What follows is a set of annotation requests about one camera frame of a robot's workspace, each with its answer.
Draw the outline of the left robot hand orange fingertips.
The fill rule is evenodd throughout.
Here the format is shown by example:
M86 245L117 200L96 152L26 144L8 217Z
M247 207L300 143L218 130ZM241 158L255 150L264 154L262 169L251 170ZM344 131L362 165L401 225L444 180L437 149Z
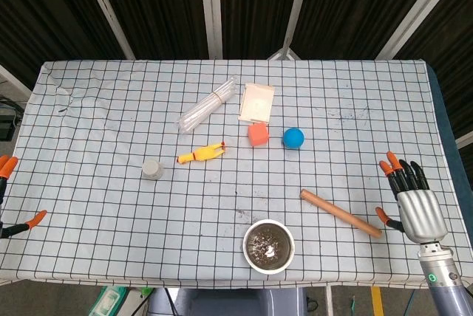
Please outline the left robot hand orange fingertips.
M1 204L3 204L5 191L7 188L7 180L14 171L18 164L17 157L8 157L8 155L1 156ZM14 235L33 229L35 226L41 223L46 216L47 211L41 210L31 220L26 221L23 224L15 224L10 227L4 227L1 222L1 239L10 238Z

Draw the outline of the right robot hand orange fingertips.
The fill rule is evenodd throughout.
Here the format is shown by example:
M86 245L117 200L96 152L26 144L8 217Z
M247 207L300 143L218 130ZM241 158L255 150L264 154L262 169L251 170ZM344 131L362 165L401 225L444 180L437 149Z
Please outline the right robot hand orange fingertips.
M414 161L398 159L391 151L379 166L388 179L400 216L398 221L394 220L377 207L375 211L383 224L405 234L416 244L443 240L447 234L446 223L422 167Z

